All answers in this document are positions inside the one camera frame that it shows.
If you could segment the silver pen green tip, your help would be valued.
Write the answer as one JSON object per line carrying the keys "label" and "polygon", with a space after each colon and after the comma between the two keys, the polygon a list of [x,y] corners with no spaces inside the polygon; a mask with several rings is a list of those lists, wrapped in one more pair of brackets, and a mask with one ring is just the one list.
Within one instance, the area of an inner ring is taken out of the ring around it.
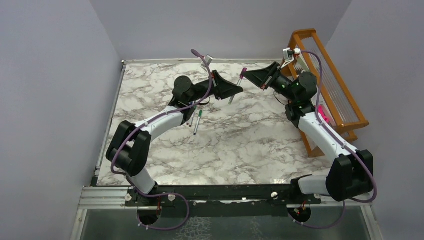
{"label": "silver pen green tip", "polygon": [[202,118],[202,117],[198,117],[198,116],[197,116],[196,124],[195,124],[195,127],[194,127],[194,132],[193,132],[193,135],[194,135],[194,136],[196,136],[196,135],[197,135],[197,133],[198,133],[198,129],[199,129],[199,126],[200,126],[201,118]]}

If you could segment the pink pen cap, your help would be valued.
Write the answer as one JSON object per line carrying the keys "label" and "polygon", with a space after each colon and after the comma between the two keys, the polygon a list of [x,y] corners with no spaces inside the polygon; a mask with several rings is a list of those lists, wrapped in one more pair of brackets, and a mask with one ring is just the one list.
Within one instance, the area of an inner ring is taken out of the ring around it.
{"label": "pink pen cap", "polygon": [[247,71],[247,68],[244,67],[239,75],[239,80],[242,81],[244,78],[244,73]]}

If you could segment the silver pen red tip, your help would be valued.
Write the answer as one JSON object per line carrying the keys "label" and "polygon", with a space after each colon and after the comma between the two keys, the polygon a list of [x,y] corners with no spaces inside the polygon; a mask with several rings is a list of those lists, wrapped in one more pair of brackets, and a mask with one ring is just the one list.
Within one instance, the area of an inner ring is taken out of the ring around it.
{"label": "silver pen red tip", "polygon": [[192,117],[191,117],[190,122],[189,122],[189,127],[190,128],[194,124],[194,120],[195,120],[195,117],[196,117],[196,114],[197,114],[197,111],[198,111],[196,106],[193,109],[194,109],[194,111],[193,111]]}

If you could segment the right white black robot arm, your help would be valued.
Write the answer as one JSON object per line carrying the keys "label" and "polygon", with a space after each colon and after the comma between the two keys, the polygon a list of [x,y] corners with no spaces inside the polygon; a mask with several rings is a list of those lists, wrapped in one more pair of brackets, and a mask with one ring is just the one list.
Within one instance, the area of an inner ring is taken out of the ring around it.
{"label": "right white black robot arm", "polygon": [[282,75],[280,65],[242,72],[242,76],[262,90],[272,88],[289,103],[286,118],[305,133],[331,163],[327,175],[307,175],[291,181],[298,194],[330,196],[341,202],[375,191],[374,158],[368,150],[358,150],[345,141],[316,112],[311,99],[317,94],[317,78],[311,72],[301,73],[294,81]]}

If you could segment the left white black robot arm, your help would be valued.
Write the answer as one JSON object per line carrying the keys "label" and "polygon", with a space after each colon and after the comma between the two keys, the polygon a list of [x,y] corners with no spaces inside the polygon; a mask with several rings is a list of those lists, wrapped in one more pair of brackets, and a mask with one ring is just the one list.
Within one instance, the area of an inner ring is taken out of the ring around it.
{"label": "left white black robot arm", "polygon": [[131,123],[122,121],[115,131],[105,157],[112,166],[123,170],[130,182],[141,193],[150,195],[157,183],[146,169],[150,145],[165,132],[186,123],[195,112],[195,103],[214,96],[224,100],[243,92],[243,88],[222,78],[217,71],[211,79],[193,84],[185,75],[174,81],[173,97],[158,114]]}

